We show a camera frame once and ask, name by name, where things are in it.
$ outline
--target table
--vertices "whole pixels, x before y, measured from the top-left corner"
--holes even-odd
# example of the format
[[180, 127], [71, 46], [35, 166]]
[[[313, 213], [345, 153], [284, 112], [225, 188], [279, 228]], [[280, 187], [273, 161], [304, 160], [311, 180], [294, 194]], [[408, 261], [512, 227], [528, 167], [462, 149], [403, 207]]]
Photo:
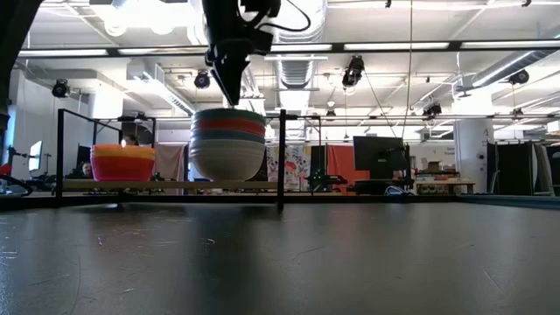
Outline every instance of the table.
[[446, 185], [449, 194], [454, 194], [454, 186], [466, 186], [467, 193], [474, 193], [476, 182], [472, 180], [417, 180], [414, 185], [416, 193], [418, 192], [418, 188], [422, 185]]
[[6, 314], [560, 309], [558, 211], [129, 204], [3, 212], [0, 222]]

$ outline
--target white pillar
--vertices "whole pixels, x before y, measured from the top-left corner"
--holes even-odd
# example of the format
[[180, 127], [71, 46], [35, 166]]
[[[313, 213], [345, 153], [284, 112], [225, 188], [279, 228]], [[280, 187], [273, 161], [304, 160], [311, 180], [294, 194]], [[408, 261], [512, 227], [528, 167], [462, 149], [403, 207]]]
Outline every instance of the white pillar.
[[[492, 95], [489, 91], [470, 91], [472, 96], [456, 100], [453, 114], [491, 115]], [[494, 142], [492, 119], [465, 119], [454, 123], [455, 158], [462, 179], [476, 182], [475, 193], [487, 191], [487, 144]]]

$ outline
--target monitor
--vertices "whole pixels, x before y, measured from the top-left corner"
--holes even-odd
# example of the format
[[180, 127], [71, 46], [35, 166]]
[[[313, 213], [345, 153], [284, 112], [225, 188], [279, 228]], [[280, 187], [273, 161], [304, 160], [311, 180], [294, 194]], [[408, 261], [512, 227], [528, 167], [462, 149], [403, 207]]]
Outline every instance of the monitor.
[[355, 169], [370, 171], [372, 179], [391, 179], [393, 171], [407, 168], [403, 147], [403, 140], [397, 137], [355, 136]]
[[41, 154], [43, 142], [38, 141], [29, 149], [29, 172], [38, 171], [41, 168]]

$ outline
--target stacked bowls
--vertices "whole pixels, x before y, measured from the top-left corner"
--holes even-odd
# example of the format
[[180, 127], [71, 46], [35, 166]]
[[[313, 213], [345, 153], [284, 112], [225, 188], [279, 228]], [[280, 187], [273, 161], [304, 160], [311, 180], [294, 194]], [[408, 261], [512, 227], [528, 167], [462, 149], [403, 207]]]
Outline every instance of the stacked bowls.
[[192, 118], [190, 157], [211, 180], [247, 180], [263, 163], [265, 120], [247, 110], [216, 108]]
[[97, 181], [149, 181], [155, 161], [152, 148], [99, 144], [91, 149], [91, 167]]

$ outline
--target white bowl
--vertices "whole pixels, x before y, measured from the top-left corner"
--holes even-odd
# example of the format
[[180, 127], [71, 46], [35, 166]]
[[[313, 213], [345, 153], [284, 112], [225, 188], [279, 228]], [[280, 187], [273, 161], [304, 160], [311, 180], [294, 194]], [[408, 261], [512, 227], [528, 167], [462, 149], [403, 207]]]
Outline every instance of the white bowl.
[[189, 156], [216, 156], [216, 155], [251, 155], [251, 156], [261, 156], [265, 152], [265, 148], [260, 149], [237, 149], [237, 148], [194, 148], [189, 150]]
[[261, 169], [264, 150], [260, 154], [236, 152], [228, 154], [195, 153], [190, 160], [200, 175], [211, 180], [247, 180]]
[[238, 150], [260, 150], [266, 146], [244, 140], [195, 140], [189, 144], [189, 149], [209, 149], [209, 148], [236, 148]]

